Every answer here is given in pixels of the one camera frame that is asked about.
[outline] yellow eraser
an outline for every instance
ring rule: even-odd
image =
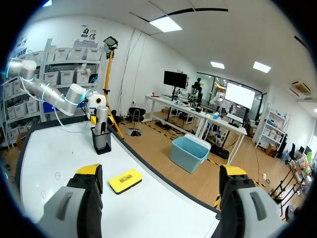
[[[142,174],[140,174],[136,169],[131,169],[122,175],[110,179],[109,184],[116,194],[120,194],[141,181]]]

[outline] pen holder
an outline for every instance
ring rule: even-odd
[[[94,149],[98,155],[111,151],[110,131],[107,128],[105,134],[95,135],[95,127],[90,128],[93,135]]]

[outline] white wall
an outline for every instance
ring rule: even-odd
[[[23,35],[27,37],[27,49],[32,51],[44,50],[48,38],[53,38],[52,45],[57,45],[58,48],[72,47],[74,41],[81,34],[81,25],[101,29],[97,38],[98,46],[103,46],[103,40],[108,36],[113,36],[118,41],[118,49],[115,50],[109,80],[109,103],[111,109],[116,109],[129,41],[133,32],[132,27],[97,17],[60,16],[48,18],[31,23],[26,27]],[[140,31],[137,30],[132,38],[131,49],[134,45],[135,48],[129,57],[123,79],[121,100],[124,115],[126,115],[133,99],[137,107],[143,107],[145,94],[151,92],[158,95],[171,94],[172,86],[163,84],[165,70],[174,72],[180,70],[188,74],[190,76],[188,91],[190,90],[190,85],[196,81],[196,69],[183,56],[151,36],[140,35]],[[155,110],[159,111],[161,108],[161,105],[157,105]]]
[[[266,107],[270,107],[278,110],[281,113],[287,113],[291,115],[287,131],[287,144],[285,150],[292,148],[292,143],[295,144],[296,149],[300,146],[304,148],[309,145],[316,123],[316,118],[306,112],[301,105],[296,102],[290,93],[279,88],[275,84],[269,85],[267,92],[267,103],[264,106],[263,116],[265,115]],[[257,138],[259,131],[255,134],[254,138]]]

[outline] monitor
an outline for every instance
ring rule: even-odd
[[[186,88],[187,75],[170,71],[164,72],[164,84],[178,88]]]
[[[227,89],[224,98],[228,101],[251,109],[255,94],[256,93],[250,89],[243,88],[232,83],[227,83]]]
[[[305,155],[307,155],[307,154],[308,154],[308,152],[311,152],[311,151],[312,151],[312,149],[311,149],[311,148],[309,148],[308,146],[306,146],[306,149],[305,149],[304,154],[305,154]]]
[[[239,106],[239,105],[234,105],[232,107],[232,110],[230,111],[229,110],[229,113],[235,115],[236,117],[239,117],[241,119],[244,118],[244,114],[246,113],[246,109],[242,106]]]

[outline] black monitor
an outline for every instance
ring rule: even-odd
[[[187,75],[170,71],[164,72],[164,84],[178,88],[186,88]]]
[[[307,155],[307,154],[308,154],[308,152],[311,152],[311,151],[312,151],[312,149],[311,149],[311,148],[309,148],[308,146],[306,146],[306,149],[305,149],[304,154],[305,154],[305,155]]]

